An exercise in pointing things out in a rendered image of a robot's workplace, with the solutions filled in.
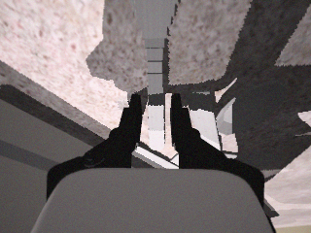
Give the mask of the grey cutlery drawer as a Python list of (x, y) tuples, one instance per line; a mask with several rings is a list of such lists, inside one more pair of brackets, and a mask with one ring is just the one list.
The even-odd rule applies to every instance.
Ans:
[[(1, 99), (0, 140), (58, 163), (93, 148)], [(47, 174), (0, 155), (0, 233), (31, 233), (47, 202)]]

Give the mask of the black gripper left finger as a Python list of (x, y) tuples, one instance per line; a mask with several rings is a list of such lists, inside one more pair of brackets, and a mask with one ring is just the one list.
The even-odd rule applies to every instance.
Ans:
[(91, 168), (131, 168), (132, 153), (140, 144), (142, 128), (141, 97), (132, 93), (129, 107), (124, 107), (119, 127), (109, 138), (87, 151), (50, 168), (47, 174), (47, 201), (58, 183), (66, 176)]

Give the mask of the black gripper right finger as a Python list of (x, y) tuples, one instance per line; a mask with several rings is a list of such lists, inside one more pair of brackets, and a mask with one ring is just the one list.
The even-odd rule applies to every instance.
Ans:
[(261, 170), (233, 158), (227, 158), (192, 128), (188, 107), (182, 107), (180, 93), (171, 96), (171, 141), (179, 153), (179, 169), (208, 169), (231, 173), (242, 178), (264, 205), (264, 174)]

